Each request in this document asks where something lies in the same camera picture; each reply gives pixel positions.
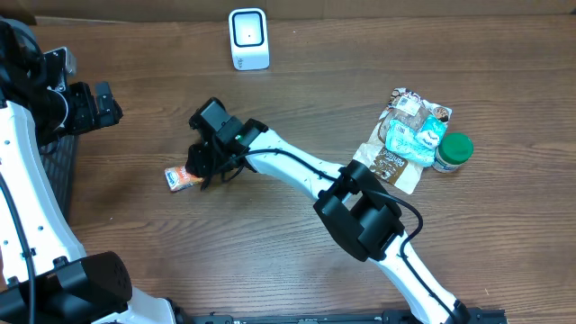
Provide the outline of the orange snack packet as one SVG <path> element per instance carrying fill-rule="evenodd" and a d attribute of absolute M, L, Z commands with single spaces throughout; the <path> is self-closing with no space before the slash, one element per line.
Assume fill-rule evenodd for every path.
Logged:
<path fill-rule="evenodd" d="M 202 177 L 189 174 L 184 166 L 169 167 L 164 170 L 166 182 L 172 193 L 201 184 Z"/>

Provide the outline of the green lid jar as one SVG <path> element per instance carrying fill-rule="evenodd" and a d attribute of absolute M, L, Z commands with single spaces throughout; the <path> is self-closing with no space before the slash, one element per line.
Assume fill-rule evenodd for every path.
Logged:
<path fill-rule="evenodd" d="M 473 154 L 473 142 L 463 133 L 450 133 L 443 137 L 436 148 L 432 167 L 440 173 L 452 173 Z"/>

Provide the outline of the beige brown snack bag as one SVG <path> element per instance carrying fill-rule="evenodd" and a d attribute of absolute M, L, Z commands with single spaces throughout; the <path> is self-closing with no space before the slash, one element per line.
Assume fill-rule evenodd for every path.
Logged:
<path fill-rule="evenodd" d="M 416 134 L 429 115 L 434 115 L 448 128 L 453 111 L 441 104 L 431 103 L 405 87 L 397 87 L 378 118 L 369 139 L 362 143 L 354 159 L 367 166 L 384 182 L 406 194 L 412 194 L 425 167 L 389 151 L 385 147 L 390 121 L 397 120 L 412 128 Z"/>

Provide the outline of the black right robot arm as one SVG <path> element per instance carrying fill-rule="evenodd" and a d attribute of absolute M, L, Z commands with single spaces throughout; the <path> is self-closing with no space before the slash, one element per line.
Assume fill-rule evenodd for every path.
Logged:
<path fill-rule="evenodd" d="M 373 261 L 421 323 L 467 323 L 466 306 L 429 272 L 410 242 L 401 211 L 422 216 L 390 195 L 364 164 L 331 163 L 296 148 L 261 121 L 246 122 L 210 98 L 190 118 L 200 140 L 188 149 L 185 169 L 208 186 L 214 176 L 228 182 L 247 168 L 274 177 L 309 197 L 334 241 L 360 262 Z"/>

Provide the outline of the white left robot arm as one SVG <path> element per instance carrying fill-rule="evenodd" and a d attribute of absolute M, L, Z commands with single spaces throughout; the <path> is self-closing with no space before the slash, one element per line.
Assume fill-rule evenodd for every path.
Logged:
<path fill-rule="evenodd" d="M 40 49 L 28 27 L 1 22 L 1 256 L 5 323 L 184 323 L 172 301 L 134 287 L 113 252 L 88 255 L 42 164 L 58 142 L 117 124 L 105 82 L 70 84 L 66 48 Z"/>

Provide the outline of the small teal white packet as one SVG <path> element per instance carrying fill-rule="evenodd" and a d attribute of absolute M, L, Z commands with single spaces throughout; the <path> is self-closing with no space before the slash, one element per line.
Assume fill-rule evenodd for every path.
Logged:
<path fill-rule="evenodd" d="M 439 146 L 442 138 L 445 136 L 447 126 L 434 115 L 429 115 L 420 130 L 415 136 L 415 141 L 428 149 L 435 149 Z"/>

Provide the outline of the teal snack packet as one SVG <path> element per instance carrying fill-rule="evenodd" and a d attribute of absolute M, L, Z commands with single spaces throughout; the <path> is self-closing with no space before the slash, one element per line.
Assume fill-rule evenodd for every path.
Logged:
<path fill-rule="evenodd" d="M 391 120 L 386 132 L 385 147 L 422 167 L 431 167 L 435 162 L 435 151 L 420 144 L 415 135 L 416 132 L 404 123 Z"/>

